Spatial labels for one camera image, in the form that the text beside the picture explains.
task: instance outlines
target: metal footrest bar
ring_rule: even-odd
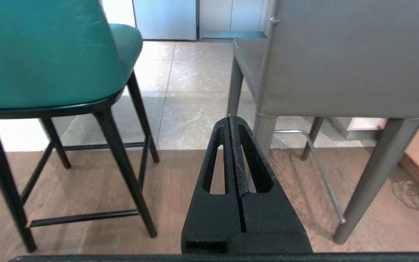
[[[101,213],[36,219],[36,220],[29,221],[27,224],[27,227],[43,227],[43,226],[50,226],[50,225],[57,225],[57,224],[82,222],[82,221],[90,221],[90,220],[97,220],[97,219],[118,218],[118,217],[133,216],[133,215],[140,215],[140,212],[138,212],[137,209],[130,209],[130,210],[121,210],[121,211],[112,211],[112,212],[101,212]]]
[[[334,189],[332,188],[331,184],[329,184],[329,180],[326,177],[326,173],[324,172],[324,168],[321,164],[321,161],[319,160],[318,155],[315,152],[316,149],[313,146],[313,141],[311,141],[310,137],[308,136],[308,133],[301,129],[279,129],[274,130],[273,133],[302,134],[305,136],[306,142],[308,143],[308,146],[310,146],[311,154],[313,155],[316,166],[318,167],[318,170],[321,173],[321,177],[323,178],[323,181],[326,184],[327,192],[329,194],[329,197],[331,198],[332,204],[334,205],[334,209],[336,209],[337,216],[339,217],[339,223],[344,224],[346,222],[346,219],[344,218],[344,215],[340,210],[339,201],[337,200],[336,193],[334,192]]]
[[[55,144],[53,143],[53,141],[50,141],[40,161],[38,162],[35,170],[33,171],[32,176],[30,177],[27,184],[25,185],[25,188],[23,189],[22,194],[20,195],[20,201],[22,202],[23,205],[25,205],[25,202],[27,202],[28,196],[30,196],[30,193],[32,192],[33,187],[35,186],[35,183],[38,180],[38,177],[40,177],[43,167],[45,167],[46,162],[48,162],[48,158],[51,155],[51,152],[53,151],[54,147],[55,147]]]
[[[143,151],[141,153],[140,171],[138,173],[138,184],[140,185],[141,190],[143,190],[143,182],[145,181],[145,171],[147,169],[148,148],[150,147],[150,141],[150,137],[145,136]]]
[[[124,147],[140,147],[144,142],[124,143]],[[64,151],[92,150],[92,149],[108,149],[108,144],[84,144],[81,146],[63,146]]]

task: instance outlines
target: gray upholstered seat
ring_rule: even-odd
[[[239,66],[247,82],[251,95],[256,100],[261,78],[261,65],[268,48],[266,38],[234,39],[234,56],[240,61]]]

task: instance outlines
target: black footrest bar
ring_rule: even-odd
[[[150,147],[150,141],[150,137],[145,136],[143,151],[141,153],[140,170],[138,171],[138,184],[140,185],[141,190],[143,190],[143,183],[145,181],[145,171],[147,169],[148,148]]]
[[[133,215],[140,215],[140,213],[138,212],[137,209],[130,209],[130,210],[121,210],[121,211],[112,211],[112,212],[101,212],[101,213],[36,219],[36,220],[32,220],[31,222],[28,222],[27,227],[42,227],[42,226],[90,221],[90,220],[97,220],[97,219],[118,218],[118,217],[133,216]]]
[[[140,147],[144,142],[124,143],[124,147]],[[64,151],[92,150],[92,149],[108,149],[108,144],[83,144],[81,146],[63,146]]]
[[[25,188],[23,189],[22,194],[20,195],[20,201],[22,202],[23,205],[25,205],[25,202],[27,202],[27,199],[30,196],[30,193],[32,192],[33,187],[35,186],[35,183],[38,180],[38,177],[40,177],[41,171],[43,171],[43,167],[45,167],[46,162],[48,162],[48,158],[51,155],[51,152],[53,151],[54,147],[55,147],[55,144],[53,143],[53,141],[50,141],[48,146],[45,149],[45,152],[41,156],[40,161],[35,167],[35,170],[33,171],[32,176],[30,177],[27,184],[25,185]]]

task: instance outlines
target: teal bar stool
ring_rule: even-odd
[[[150,237],[156,229],[141,193],[148,148],[159,162],[133,66],[143,41],[137,29],[108,24],[97,0],[0,0],[0,119],[40,118],[51,141],[19,195],[0,142],[0,190],[28,252],[31,227],[140,215]],[[127,85],[145,141],[123,144],[111,106]],[[63,146],[51,118],[93,113],[108,144]],[[125,147],[143,146],[139,178]],[[137,209],[28,222],[23,205],[53,149],[65,168],[69,150],[110,148]]]

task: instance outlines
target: wooden floor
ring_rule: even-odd
[[[129,151],[138,171],[140,151]],[[338,224],[326,188],[312,162],[298,151],[271,152],[275,174],[301,218],[315,252],[419,251],[419,188],[401,168],[385,183],[370,209],[344,245],[331,241]],[[69,152],[72,169],[65,170],[52,154],[30,196],[30,219],[133,208],[109,151]],[[204,151],[160,151],[159,164],[148,163],[144,197],[158,230],[148,237],[140,217],[106,219],[33,229],[42,254],[176,254],[181,229],[203,161]],[[221,192],[221,156],[214,188]],[[39,152],[8,153],[19,189],[40,157]],[[342,209],[369,157],[364,148],[319,149]],[[26,255],[0,196],[0,261]]]

